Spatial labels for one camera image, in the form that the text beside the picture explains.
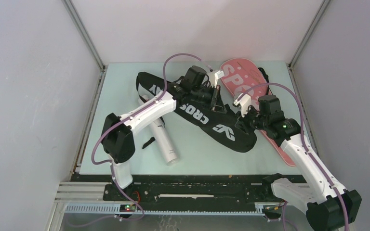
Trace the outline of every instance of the black joint housing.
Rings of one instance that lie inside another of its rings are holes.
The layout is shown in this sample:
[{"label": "black joint housing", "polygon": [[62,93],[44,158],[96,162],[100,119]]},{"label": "black joint housing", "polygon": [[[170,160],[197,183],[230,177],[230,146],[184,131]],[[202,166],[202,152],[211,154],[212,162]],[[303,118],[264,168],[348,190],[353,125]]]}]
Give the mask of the black joint housing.
[{"label": "black joint housing", "polygon": [[185,91],[179,84],[170,83],[168,84],[167,91],[172,95],[173,99],[180,101],[182,100],[188,92]]},{"label": "black joint housing", "polygon": [[266,197],[274,196],[272,191],[272,183],[278,179],[285,178],[280,173],[273,174],[271,176],[265,177],[262,179],[262,185],[263,185],[263,194]]},{"label": "black joint housing", "polygon": [[180,85],[187,91],[191,91],[194,87],[200,87],[206,76],[206,71],[199,66],[192,66],[186,72],[183,81]]},{"label": "black joint housing", "polygon": [[[352,190],[345,191],[342,197],[348,213],[348,223],[352,223],[357,217],[362,200],[361,196],[356,190]],[[329,197],[327,201],[319,205],[308,203],[307,207],[305,216],[314,231],[330,231],[344,226],[343,208],[338,197]]]},{"label": "black joint housing", "polygon": [[279,147],[284,140],[290,140],[290,137],[300,133],[300,125],[295,119],[285,119],[274,123],[272,127],[277,133],[277,138],[274,141]]},{"label": "black joint housing", "polygon": [[[120,122],[120,117],[114,113],[109,114],[104,121],[103,132]],[[124,163],[135,153],[134,137],[131,128],[125,124],[113,129],[101,141],[104,151],[114,159],[115,163]]]},{"label": "black joint housing", "polygon": [[281,112],[280,100],[276,95],[264,95],[259,97],[259,111],[264,116]]}]

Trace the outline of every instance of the white bracket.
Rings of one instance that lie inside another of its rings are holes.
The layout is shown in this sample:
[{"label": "white bracket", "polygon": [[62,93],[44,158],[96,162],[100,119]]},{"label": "white bracket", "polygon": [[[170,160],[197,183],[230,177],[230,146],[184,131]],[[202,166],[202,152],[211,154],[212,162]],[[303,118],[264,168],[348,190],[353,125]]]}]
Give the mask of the white bracket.
[{"label": "white bracket", "polygon": [[[331,178],[332,182],[334,183],[334,187],[338,189],[338,192],[340,194],[343,194],[345,186],[341,184],[327,169],[327,167],[320,160],[316,152],[313,150],[313,148],[309,144],[310,142],[308,141],[306,136],[304,136],[304,140],[305,140],[305,143],[307,144],[309,153],[313,154],[315,160],[320,164],[320,166],[324,169],[324,171]],[[318,204],[325,202],[327,200],[326,199],[327,196],[331,196],[331,197],[337,196],[334,189],[330,187],[328,180],[325,178],[321,170],[314,163],[310,155],[304,150],[304,147],[302,146],[300,134],[291,136],[290,140],[283,141],[280,148],[283,151],[285,151],[290,156],[290,158],[294,161],[297,168],[300,170],[301,174],[303,175],[305,181],[307,181],[308,185],[312,189],[313,195]]]},{"label": "white bracket", "polygon": [[242,114],[242,117],[245,117],[245,115],[248,113],[249,106],[251,105],[251,96],[246,94],[241,99],[239,99],[240,95],[236,97],[236,99],[233,101],[233,105],[235,107],[240,106],[240,113]]},{"label": "white bracket", "polygon": [[222,70],[216,70],[209,72],[207,75],[209,77],[209,82],[211,83],[211,86],[216,88],[216,86],[218,85],[218,80],[225,76],[225,73]]},{"label": "white bracket", "polygon": [[304,214],[307,211],[307,203],[316,202],[313,194],[304,188],[291,183],[287,178],[280,178],[272,183],[273,195],[282,198],[298,208]]},{"label": "white bracket", "polygon": [[116,164],[114,159],[108,155],[108,158],[112,161],[110,163],[114,169],[114,174],[117,180],[117,183],[122,189],[125,189],[132,183],[132,175],[130,171],[130,163],[128,161],[123,163]]},{"label": "white bracket", "polygon": [[[161,116],[173,112],[176,108],[176,100],[172,98],[172,95],[166,92],[162,98],[158,101],[155,101],[158,96],[162,94],[160,92],[151,100],[145,102],[143,105],[126,114],[121,115],[121,119],[130,117],[129,120],[124,122],[126,126],[131,126],[132,135],[135,136],[138,134],[143,128],[154,122],[154,120],[160,118]],[[149,108],[145,109],[141,113],[136,116],[131,116],[133,113],[137,112],[141,108],[145,107],[146,105],[153,104]]]}]

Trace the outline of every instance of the metal frame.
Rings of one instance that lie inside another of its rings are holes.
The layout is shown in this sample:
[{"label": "metal frame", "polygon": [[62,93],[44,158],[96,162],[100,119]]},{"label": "metal frame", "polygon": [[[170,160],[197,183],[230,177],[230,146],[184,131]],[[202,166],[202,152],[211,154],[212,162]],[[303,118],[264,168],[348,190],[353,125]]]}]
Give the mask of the metal frame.
[{"label": "metal frame", "polygon": [[84,27],[83,22],[80,19],[79,14],[77,13],[76,7],[74,6],[72,0],[62,0],[63,4],[65,5],[65,8],[67,12],[69,13],[71,19],[73,20],[74,25],[76,26],[76,29],[79,31],[81,37],[84,40],[84,43],[86,43],[87,47],[89,48],[93,58],[95,59],[97,65],[99,66],[101,71],[104,71],[106,66],[104,65],[103,61],[101,60],[101,57],[99,53],[97,52],[97,49],[94,46],[94,43],[92,39],[89,36],[89,33],[87,32],[86,28]]},{"label": "metal frame", "polygon": [[80,138],[80,145],[79,145],[79,148],[77,149],[75,161],[70,171],[69,179],[71,178],[71,175],[74,174],[74,172],[80,171],[80,165],[82,162],[84,150],[86,149],[87,139],[89,138],[90,130],[92,128],[95,111],[97,109],[98,101],[100,99],[101,90],[103,89],[104,78],[106,77],[106,73],[107,73],[107,68],[105,68],[105,70],[100,73],[98,85],[95,90],[92,103],[90,104],[91,105],[90,110],[87,115],[86,124],[84,126],[84,129],[83,129],[83,132]]},{"label": "metal frame", "polygon": [[313,35],[314,31],[316,30],[316,27],[318,23],[320,22],[321,18],[324,16],[324,13],[326,12],[328,6],[332,0],[323,0],[323,2],[320,5],[320,8],[318,9],[316,16],[314,17],[313,21],[311,22],[309,28],[307,29],[307,32],[304,35],[303,40],[300,42],[299,47],[297,48],[296,52],[293,55],[293,58],[291,59],[291,62],[289,63],[289,67],[293,68],[297,61],[299,60],[304,48],[306,47],[308,41],[310,40],[311,36]]},{"label": "metal frame", "polygon": [[[104,65],[103,61],[101,60],[101,57],[96,50],[93,41],[91,40],[86,28],[84,27],[83,22],[81,21],[81,18],[72,2],[72,0],[62,0],[62,2],[65,5],[66,10],[68,11],[71,19],[73,20],[76,29],[79,31],[80,35],[82,36],[84,42],[86,43],[87,47],[89,48],[92,56],[94,57],[97,65],[99,66],[101,73],[99,78],[99,84],[97,86],[96,92],[93,97],[93,101],[91,103],[91,108],[88,114],[88,118],[83,130],[83,134],[81,136],[81,143],[76,153],[76,161],[73,165],[73,168],[71,170],[71,174],[73,174],[75,171],[78,172],[82,154],[84,153],[85,144],[88,139],[88,134],[91,129],[91,124],[94,118],[95,110],[97,108],[99,96],[101,93],[101,89],[104,83],[104,78],[106,75],[106,66]],[[296,79],[294,77],[294,71],[293,68],[296,65],[298,59],[300,58],[301,53],[303,52],[304,48],[306,47],[308,41],[310,40],[311,36],[313,35],[315,28],[317,27],[320,19],[324,15],[327,7],[332,2],[332,0],[323,0],[322,4],[320,5],[320,8],[315,15],[315,18],[313,19],[309,29],[307,30],[303,40],[301,41],[297,51],[295,52],[290,64],[288,64],[288,70],[290,74],[290,78],[293,84],[293,88],[296,92],[297,97],[302,102],[303,109],[305,110],[303,100],[300,96],[299,86],[297,85]],[[314,147],[315,150],[317,150],[316,143],[313,138],[313,133],[310,129],[310,123],[308,121],[308,118],[305,117],[304,123],[307,127],[307,130],[309,132],[309,138],[310,141]],[[116,202],[109,202],[109,201],[103,201],[103,193],[104,193],[104,187],[107,183],[105,182],[61,182],[59,185],[59,189],[57,192],[57,195],[55,197],[49,220],[46,225],[46,231],[58,231],[61,229],[62,220],[64,217],[64,214],[67,212],[79,212],[79,213],[104,213],[104,214],[114,214],[117,206],[120,204],[126,204],[127,202],[124,201],[116,201]],[[308,187],[307,184],[297,184],[300,187]],[[256,213],[240,213],[240,215],[252,215],[252,216],[262,216],[261,209],[263,206],[267,205],[276,205],[277,203],[256,203],[256,208],[258,212]],[[98,211],[97,208],[104,208],[104,211]],[[153,212],[153,211],[147,211],[147,214],[167,214],[168,211],[159,211],[159,212]],[[193,213],[189,212],[190,215],[200,215],[203,213]]]}]

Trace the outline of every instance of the logo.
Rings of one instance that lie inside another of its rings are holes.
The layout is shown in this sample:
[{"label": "logo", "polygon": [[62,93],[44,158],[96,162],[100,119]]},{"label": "logo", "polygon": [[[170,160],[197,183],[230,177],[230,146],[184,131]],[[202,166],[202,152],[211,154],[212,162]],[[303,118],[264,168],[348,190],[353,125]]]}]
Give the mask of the logo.
[{"label": "logo", "polygon": [[158,93],[160,93],[162,91],[162,89],[155,86],[155,85],[152,85],[152,87],[149,89],[149,91],[151,93],[153,93],[154,95],[158,95]]},{"label": "logo", "polygon": [[186,113],[192,115],[194,119],[198,120],[202,124],[207,124],[209,119],[199,110],[196,109],[194,106],[190,104],[184,104],[179,109],[184,110]]},{"label": "logo", "polygon": [[225,132],[226,137],[230,139],[231,141],[235,141],[235,135],[233,133],[233,130],[230,127],[227,127],[222,124],[218,124],[215,127],[213,127],[213,130],[219,133]]}]

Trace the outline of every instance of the white wall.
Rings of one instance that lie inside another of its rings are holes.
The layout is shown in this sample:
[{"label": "white wall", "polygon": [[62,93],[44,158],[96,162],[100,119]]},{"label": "white wall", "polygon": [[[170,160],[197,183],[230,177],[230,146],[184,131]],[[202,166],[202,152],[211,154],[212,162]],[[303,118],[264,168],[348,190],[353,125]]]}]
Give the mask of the white wall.
[{"label": "white wall", "polygon": [[98,76],[60,0],[0,0],[0,231],[44,229]]},{"label": "white wall", "polygon": [[320,155],[370,230],[370,1],[333,1],[294,67]]},{"label": "white wall", "polygon": [[107,64],[163,62],[179,52],[289,62],[322,0],[73,2]]}]

